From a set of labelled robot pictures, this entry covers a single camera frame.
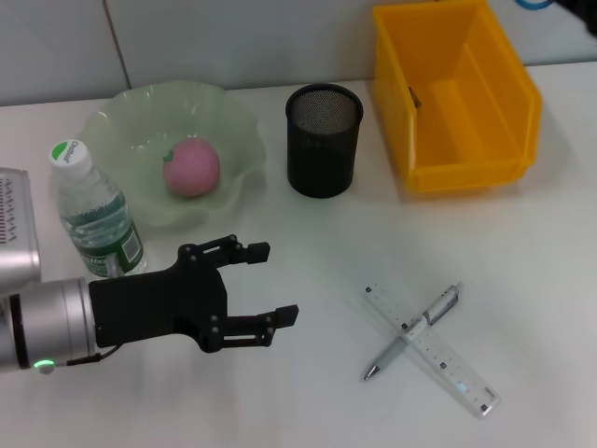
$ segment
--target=green indicator light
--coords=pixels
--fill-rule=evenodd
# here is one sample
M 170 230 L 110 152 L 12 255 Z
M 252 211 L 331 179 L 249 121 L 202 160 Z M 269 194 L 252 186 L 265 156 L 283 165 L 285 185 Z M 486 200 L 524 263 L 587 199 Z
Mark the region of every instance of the green indicator light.
M 34 367 L 36 369 L 39 369 L 40 367 L 47 367 L 47 366 L 53 366 L 54 365 L 54 361 L 50 361 L 49 359 L 42 359 L 41 361 L 37 361 L 34 364 Z

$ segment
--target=blue cable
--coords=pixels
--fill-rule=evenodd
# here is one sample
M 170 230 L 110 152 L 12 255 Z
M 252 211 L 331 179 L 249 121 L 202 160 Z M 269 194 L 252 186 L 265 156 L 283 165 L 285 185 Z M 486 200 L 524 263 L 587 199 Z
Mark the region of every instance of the blue cable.
M 546 0 L 545 2 L 540 3 L 531 3 L 527 2 L 526 0 L 514 0 L 519 7 L 523 7 L 524 9 L 528 9 L 529 11 L 538 11 L 539 9 L 543 9 L 548 7 L 553 3 L 553 0 Z

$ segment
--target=white table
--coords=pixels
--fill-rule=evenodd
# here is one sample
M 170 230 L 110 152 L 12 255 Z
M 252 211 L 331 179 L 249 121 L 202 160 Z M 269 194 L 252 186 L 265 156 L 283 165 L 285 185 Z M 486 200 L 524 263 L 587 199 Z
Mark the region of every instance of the white table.
M 2 446 L 594 447 L 597 443 L 597 63 L 532 67 L 545 112 L 539 158 L 517 185 L 477 197 L 399 195 L 365 82 L 355 180 L 333 200 L 285 177 L 283 87 L 236 91 L 266 143 L 264 177 L 195 230 L 142 232 L 151 269 L 175 249 L 236 233 L 270 262 L 222 270 L 232 314 L 297 303 L 269 349 L 202 353 L 190 339 L 124 346 L 99 365 L 0 377 Z M 49 193 L 48 149 L 103 101 L 0 108 L 0 166 L 29 171 L 45 280 L 85 274 Z M 359 382 L 385 339 L 347 303 L 369 282 L 422 310 L 462 280 L 437 325 L 503 397 L 478 422 L 412 353 Z

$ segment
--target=transparent ruler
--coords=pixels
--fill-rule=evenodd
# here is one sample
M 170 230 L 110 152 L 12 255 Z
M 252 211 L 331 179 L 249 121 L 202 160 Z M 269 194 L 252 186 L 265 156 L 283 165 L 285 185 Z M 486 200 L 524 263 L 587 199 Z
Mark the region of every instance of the transparent ruler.
M 477 418 L 485 417 L 499 403 L 499 396 L 487 382 L 431 329 L 428 317 L 423 314 L 405 321 L 404 317 L 412 314 L 392 301 L 377 284 L 367 287 L 363 298 L 400 331 L 401 337 L 456 391 L 461 402 Z

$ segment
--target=water bottle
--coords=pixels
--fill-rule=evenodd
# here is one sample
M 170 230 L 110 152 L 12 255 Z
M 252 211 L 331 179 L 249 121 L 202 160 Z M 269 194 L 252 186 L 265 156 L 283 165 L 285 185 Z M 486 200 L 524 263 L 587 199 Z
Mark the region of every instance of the water bottle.
M 93 166 L 85 144 L 61 142 L 49 161 L 58 181 L 62 225 L 87 269 L 99 277 L 144 272 L 143 245 L 124 195 Z

